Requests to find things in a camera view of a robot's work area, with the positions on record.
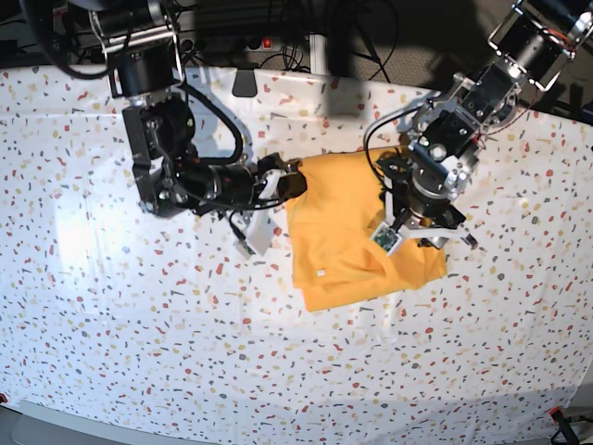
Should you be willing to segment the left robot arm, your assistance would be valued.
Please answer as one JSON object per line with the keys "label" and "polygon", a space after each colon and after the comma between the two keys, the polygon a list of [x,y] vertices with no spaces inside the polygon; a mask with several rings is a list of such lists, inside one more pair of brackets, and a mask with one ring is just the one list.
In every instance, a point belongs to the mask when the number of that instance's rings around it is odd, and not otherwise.
{"label": "left robot arm", "polygon": [[512,123],[522,90],[546,92],[592,34],[589,1],[517,1],[490,34],[497,57],[477,78],[457,73],[445,93],[409,110],[410,139],[372,162],[382,183],[385,216],[372,234],[385,253],[407,240],[441,249],[451,239],[475,248],[465,218],[453,205],[478,164],[488,131]]}

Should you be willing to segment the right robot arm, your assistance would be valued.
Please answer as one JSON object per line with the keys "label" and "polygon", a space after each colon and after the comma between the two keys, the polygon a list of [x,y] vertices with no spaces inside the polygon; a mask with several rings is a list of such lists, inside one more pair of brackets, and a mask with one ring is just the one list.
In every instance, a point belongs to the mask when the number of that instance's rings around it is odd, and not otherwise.
{"label": "right robot arm", "polygon": [[[19,6],[35,42],[54,66],[78,80],[107,78],[111,94],[125,98],[122,111],[132,174],[143,210],[170,218],[183,210],[250,212],[277,208],[307,189],[297,160],[272,153],[255,163],[244,158],[244,137],[237,123],[185,76],[179,27],[169,1],[79,1],[99,41],[105,67],[96,73],[75,70],[46,35],[39,1]],[[199,156],[193,138],[196,99],[229,130],[234,140],[224,158]]]}

